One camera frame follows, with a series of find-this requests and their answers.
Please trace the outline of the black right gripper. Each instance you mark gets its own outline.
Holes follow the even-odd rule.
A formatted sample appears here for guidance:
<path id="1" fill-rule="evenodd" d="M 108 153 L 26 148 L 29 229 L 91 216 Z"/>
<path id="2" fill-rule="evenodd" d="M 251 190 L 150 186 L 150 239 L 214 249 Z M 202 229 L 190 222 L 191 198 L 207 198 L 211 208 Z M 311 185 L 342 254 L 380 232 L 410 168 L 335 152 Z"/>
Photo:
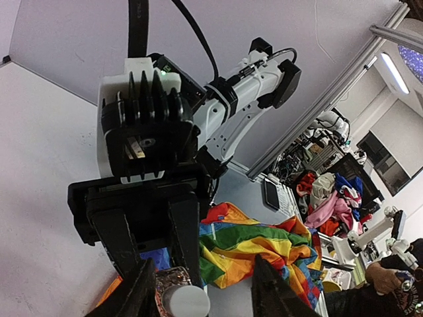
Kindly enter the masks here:
<path id="1" fill-rule="evenodd" d="M 199 216 L 206 215 L 209 186 L 201 164 L 184 164 L 156 180 L 125 184 L 108 177 L 72 183 L 67 204 L 81 240 L 91 246 L 101 241 L 122 278 L 140 262 L 134 235 L 139 246 L 165 246 L 171 240 L 173 264 L 203 287 Z"/>

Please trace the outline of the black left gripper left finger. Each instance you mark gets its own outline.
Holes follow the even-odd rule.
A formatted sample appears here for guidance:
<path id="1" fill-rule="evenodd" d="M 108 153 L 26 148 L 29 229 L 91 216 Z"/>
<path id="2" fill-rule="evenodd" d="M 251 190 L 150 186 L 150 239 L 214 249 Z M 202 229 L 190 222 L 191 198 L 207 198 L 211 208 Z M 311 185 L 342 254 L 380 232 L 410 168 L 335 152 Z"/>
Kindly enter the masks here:
<path id="1" fill-rule="evenodd" d="M 88 317 L 156 316 L 155 265 L 151 258 L 131 270 L 115 291 Z"/>

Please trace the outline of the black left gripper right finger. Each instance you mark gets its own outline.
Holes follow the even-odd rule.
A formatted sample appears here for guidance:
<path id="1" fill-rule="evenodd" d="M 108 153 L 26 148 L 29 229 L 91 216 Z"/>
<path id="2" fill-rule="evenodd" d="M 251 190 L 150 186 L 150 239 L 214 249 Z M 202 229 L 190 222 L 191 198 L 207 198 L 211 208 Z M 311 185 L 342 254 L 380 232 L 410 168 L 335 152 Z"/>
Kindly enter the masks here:
<path id="1" fill-rule="evenodd" d="M 253 316 L 260 317 L 319 316 L 260 254 L 254 258 L 252 310 Z"/>

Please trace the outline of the glitter nail polish bottle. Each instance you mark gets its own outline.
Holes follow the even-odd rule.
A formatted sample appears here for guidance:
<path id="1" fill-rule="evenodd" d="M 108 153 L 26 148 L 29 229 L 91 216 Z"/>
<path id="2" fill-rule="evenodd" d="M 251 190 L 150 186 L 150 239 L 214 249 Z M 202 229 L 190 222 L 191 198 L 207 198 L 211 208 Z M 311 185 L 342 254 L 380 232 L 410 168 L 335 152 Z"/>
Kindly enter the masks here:
<path id="1" fill-rule="evenodd" d="M 170 312 L 163 306 L 162 299 L 165 291 L 172 287 L 191 285 L 191 279 L 187 270 L 182 267 L 172 267 L 155 272 L 156 291 L 155 302 L 159 316 L 172 316 Z"/>

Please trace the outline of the white nail polish cap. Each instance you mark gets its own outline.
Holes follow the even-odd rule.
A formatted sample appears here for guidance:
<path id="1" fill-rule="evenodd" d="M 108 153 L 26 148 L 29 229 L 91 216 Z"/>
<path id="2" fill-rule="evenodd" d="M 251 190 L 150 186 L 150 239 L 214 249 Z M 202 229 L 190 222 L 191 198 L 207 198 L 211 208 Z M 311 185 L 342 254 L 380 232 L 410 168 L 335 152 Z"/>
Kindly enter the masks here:
<path id="1" fill-rule="evenodd" d="M 175 285 L 168 288 L 162 297 L 165 310 L 176 317 L 204 317 L 210 311 L 208 294 L 194 285 Z"/>

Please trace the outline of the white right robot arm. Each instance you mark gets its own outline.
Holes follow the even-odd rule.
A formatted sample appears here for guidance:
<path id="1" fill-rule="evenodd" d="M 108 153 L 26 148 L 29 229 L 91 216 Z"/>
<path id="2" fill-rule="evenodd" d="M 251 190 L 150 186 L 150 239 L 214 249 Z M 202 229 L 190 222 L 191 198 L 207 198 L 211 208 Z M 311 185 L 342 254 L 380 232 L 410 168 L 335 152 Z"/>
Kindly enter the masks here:
<path id="1" fill-rule="evenodd" d="M 205 86 L 159 53 L 103 78 L 100 178 L 71 184 L 67 202 L 82 241 L 100 242 L 121 277 L 145 265 L 142 252 L 166 248 L 200 285 L 200 221 L 247 131 L 295 92 L 301 71 L 289 53 L 256 38 L 228 77 Z"/>

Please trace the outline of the bystander hand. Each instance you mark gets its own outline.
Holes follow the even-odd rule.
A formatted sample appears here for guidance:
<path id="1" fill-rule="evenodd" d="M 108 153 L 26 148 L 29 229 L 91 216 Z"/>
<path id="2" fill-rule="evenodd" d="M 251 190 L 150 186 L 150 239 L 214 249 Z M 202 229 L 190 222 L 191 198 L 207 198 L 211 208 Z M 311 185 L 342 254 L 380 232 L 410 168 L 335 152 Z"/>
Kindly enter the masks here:
<path id="1" fill-rule="evenodd" d="M 386 269 L 380 262 L 373 262 L 365 271 L 365 279 L 372 284 L 379 295 L 387 295 L 400 289 L 402 281 L 397 277 L 396 269 Z"/>

